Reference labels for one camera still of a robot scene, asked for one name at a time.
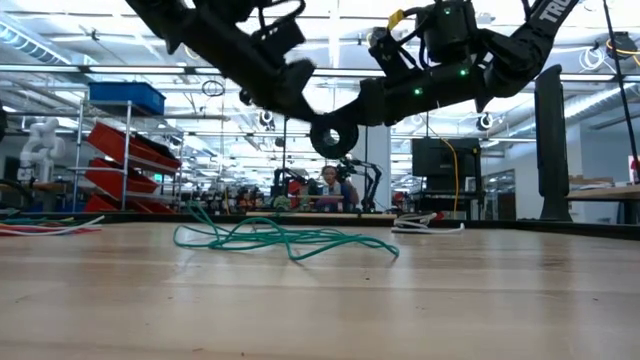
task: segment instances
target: blue storage bin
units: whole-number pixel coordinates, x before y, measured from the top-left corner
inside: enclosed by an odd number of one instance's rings
[[[164,115],[164,100],[162,93],[144,82],[89,83],[89,101],[113,115],[125,116],[128,101],[135,105],[133,115]]]

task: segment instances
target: black monitor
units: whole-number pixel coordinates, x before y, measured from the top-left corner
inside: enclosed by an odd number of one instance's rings
[[[480,140],[477,138],[448,139],[458,160],[458,180],[464,189],[465,179],[475,177],[479,170]],[[411,141],[412,174],[426,177],[430,190],[455,190],[453,151],[437,138]]]

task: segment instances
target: tangled green wire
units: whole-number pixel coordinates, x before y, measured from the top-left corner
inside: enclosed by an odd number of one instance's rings
[[[372,249],[384,248],[394,256],[400,254],[400,250],[393,245],[389,245],[376,238],[364,235],[349,235],[335,229],[319,229],[319,230],[287,230],[278,226],[273,221],[266,218],[249,218],[237,224],[233,229],[227,230],[215,225],[202,207],[195,203],[189,203],[187,209],[193,217],[199,222],[211,226],[213,231],[205,231],[196,229],[186,225],[179,225],[173,232],[173,243],[184,248],[209,248],[213,250],[226,251],[246,251],[264,248],[276,244],[284,244],[287,249],[289,259],[300,261],[311,256],[320,254],[337,246],[349,243],[359,243]],[[268,224],[273,230],[253,232],[240,232],[240,228],[245,225]],[[191,230],[193,232],[213,236],[214,240],[208,243],[194,244],[178,241],[178,232],[181,229]],[[303,245],[322,245],[321,247],[307,252],[306,254],[296,255],[292,249],[294,244]]]

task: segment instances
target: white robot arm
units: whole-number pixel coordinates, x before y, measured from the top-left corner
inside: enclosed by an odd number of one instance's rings
[[[51,182],[53,173],[53,160],[60,159],[65,154],[64,140],[56,137],[55,130],[58,127],[58,119],[49,119],[45,123],[32,124],[29,140],[20,152],[20,170],[18,180],[31,181],[34,178],[34,167],[40,163],[41,183]]]

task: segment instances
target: person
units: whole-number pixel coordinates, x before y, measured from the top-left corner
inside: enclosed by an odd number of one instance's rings
[[[342,195],[342,211],[352,211],[358,204],[358,192],[355,187],[346,181],[344,184],[338,182],[338,169],[335,166],[327,165],[322,168],[322,178],[324,179],[327,187],[323,191],[323,195]],[[324,209],[329,208],[331,212],[338,212],[338,200],[332,199],[320,199],[316,202],[316,208]]]

